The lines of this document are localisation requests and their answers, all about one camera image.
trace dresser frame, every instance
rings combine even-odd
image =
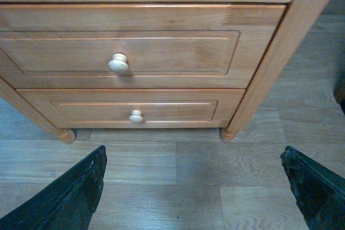
[[[220,133],[223,142],[230,142],[237,132],[244,129],[328,1],[293,0],[289,3],[235,114]],[[55,134],[66,143],[74,141],[75,135],[71,129],[55,127],[2,78],[0,96],[43,130]]]

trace wooden dresser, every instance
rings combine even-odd
[[[71,143],[71,128],[232,140],[328,0],[0,2],[0,96]]]

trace wooden floor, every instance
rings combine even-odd
[[[0,100],[0,217],[99,145],[108,165],[89,229],[308,229],[281,166],[292,145],[345,177],[345,0],[331,0],[246,129],[78,130],[67,145]]]

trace drawer knob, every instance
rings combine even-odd
[[[132,110],[132,115],[129,117],[129,120],[131,123],[139,124],[143,121],[143,118],[141,116],[141,111],[139,110]]]
[[[124,74],[128,71],[127,57],[117,53],[113,55],[113,60],[109,61],[108,66],[116,74]]]

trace dresser leg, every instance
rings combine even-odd
[[[75,140],[75,134],[71,129],[60,129],[56,135],[67,144],[71,144]]]
[[[233,138],[236,136],[236,132],[226,131],[226,128],[223,128],[220,132],[220,140],[229,143],[233,140]]]

